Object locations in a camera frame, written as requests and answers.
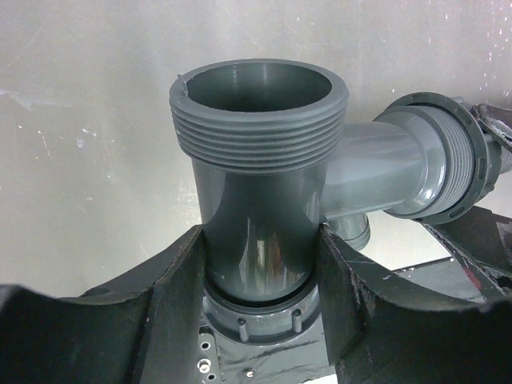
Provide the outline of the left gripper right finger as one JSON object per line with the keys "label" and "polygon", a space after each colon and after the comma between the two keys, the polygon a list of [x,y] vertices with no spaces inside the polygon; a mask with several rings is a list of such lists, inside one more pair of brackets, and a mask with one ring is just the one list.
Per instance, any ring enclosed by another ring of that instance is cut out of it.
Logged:
{"label": "left gripper right finger", "polygon": [[483,303],[419,286],[318,232],[318,289],[340,383],[508,383],[511,298]]}

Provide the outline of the grey plastic pipe fitting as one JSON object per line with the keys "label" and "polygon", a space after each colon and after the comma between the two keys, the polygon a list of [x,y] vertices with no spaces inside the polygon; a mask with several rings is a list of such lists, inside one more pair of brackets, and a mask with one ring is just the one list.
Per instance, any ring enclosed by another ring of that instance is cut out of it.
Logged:
{"label": "grey plastic pipe fitting", "polygon": [[361,249],[369,212],[448,222],[495,176],[482,129],[441,94],[409,94],[347,124],[349,90],[336,73],[256,58],[192,70],[169,97],[202,216],[203,310],[236,342],[282,342],[315,320],[322,223]]}

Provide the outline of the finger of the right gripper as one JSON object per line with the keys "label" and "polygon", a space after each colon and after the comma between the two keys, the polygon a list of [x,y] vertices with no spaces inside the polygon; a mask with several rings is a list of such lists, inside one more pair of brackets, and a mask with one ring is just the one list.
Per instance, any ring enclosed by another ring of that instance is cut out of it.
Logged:
{"label": "finger of the right gripper", "polygon": [[511,109],[482,103],[474,105],[471,113],[493,140],[511,150]]}
{"label": "finger of the right gripper", "polygon": [[448,222],[424,219],[423,226],[484,298],[511,295],[511,218],[474,206]]}

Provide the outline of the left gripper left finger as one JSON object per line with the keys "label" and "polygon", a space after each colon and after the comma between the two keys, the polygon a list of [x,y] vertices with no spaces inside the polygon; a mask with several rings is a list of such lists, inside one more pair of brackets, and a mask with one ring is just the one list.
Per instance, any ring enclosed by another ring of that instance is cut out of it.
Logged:
{"label": "left gripper left finger", "polygon": [[4,383],[191,383],[205,281],[202,228],[76,298],[1,288]]}

